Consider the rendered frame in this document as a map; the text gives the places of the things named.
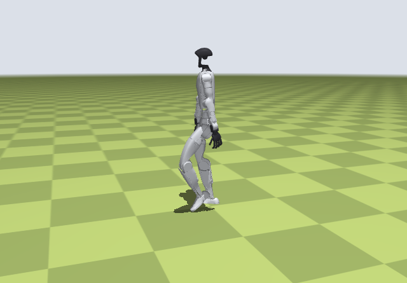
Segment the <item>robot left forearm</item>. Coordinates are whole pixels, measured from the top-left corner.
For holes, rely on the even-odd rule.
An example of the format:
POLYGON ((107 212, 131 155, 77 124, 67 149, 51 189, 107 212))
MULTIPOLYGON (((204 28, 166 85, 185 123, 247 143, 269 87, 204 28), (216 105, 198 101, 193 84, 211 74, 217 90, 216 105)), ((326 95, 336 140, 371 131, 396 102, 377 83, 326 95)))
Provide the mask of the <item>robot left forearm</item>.
POLYGON ((213 130, 217 130, 218 129, 218 125, 217 125, 217 119, 216 119, 216 115, 215 115, 215 107, 214 104, 212 102, 211 99, 207 99, 205 101, 205 104, 207 106, 207 116, 208 116, 208 122, 210 125, 213 126, 213 130))

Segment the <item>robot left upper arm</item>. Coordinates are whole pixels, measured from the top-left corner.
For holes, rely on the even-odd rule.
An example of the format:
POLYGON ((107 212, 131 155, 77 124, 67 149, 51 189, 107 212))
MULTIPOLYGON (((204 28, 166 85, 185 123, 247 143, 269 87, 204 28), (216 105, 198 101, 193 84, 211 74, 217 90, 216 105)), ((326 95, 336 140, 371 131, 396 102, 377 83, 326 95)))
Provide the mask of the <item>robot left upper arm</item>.
POLYGON ((201 82, 203 85, 203 92, 206 96, 206 99, 203 100, 202 105, 203 107, 206 107, 205 101, 207 99, 211 99, 213 102, 213 96, 212 96, 212 76, 209 73, 205 73, 201 75, 201 82))

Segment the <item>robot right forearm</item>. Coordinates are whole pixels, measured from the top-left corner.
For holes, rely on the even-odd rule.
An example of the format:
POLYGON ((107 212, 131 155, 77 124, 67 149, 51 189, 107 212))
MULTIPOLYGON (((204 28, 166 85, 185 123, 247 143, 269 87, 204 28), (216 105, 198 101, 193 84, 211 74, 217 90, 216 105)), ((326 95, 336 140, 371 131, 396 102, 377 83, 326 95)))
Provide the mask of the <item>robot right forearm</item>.
POLYGON ((200 109, 200 105, 198 102, 196 104, 196 110, 195 110, 194 116, 197 119, 197 123, 200 123, 200 118, 202 117, 202 109, 200 109))

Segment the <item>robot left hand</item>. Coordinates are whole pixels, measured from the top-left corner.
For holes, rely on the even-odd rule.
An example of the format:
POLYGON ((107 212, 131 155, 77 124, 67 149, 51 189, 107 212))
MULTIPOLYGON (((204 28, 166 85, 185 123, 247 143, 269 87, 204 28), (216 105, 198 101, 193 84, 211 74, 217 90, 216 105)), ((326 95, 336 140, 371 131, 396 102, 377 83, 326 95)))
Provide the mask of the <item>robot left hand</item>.
POLYGON ((213 130, 213 126, 210 125, 210 131, 212 132, 212 139, 210 140, 209 145, 211 145, 212 141, 214 141, 214 146, 212 149, 216 149, 222 145, 221 135, 218 132, 219 129, 213 130), (218 143, 217 143, 218 142, 218 143))

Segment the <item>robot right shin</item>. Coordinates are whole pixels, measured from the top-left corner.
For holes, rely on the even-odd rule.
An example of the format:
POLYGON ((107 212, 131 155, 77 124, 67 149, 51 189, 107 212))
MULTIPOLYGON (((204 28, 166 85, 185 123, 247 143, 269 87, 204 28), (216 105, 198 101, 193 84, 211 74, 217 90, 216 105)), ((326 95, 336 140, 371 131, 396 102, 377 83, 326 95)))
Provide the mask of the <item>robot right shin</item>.
MULTIPOLYGON (((198 165, 198 164, 197 164, 198 165)), ((208 170, 202 170, 199 166, 198 166, 198 170, 200 173, 200 177, 202 180, 202 183, 205 187, 205 190, 208 191, 210 193, 209 199, 213 200, 214 198, 214 194, 213 194, 213 190, 212 190, 212 183, 213 183, 213 179, 212 179, 212 171, 211 168, 209 168, 208 170), (212 198, 212 199, 211 199, 212 198)))

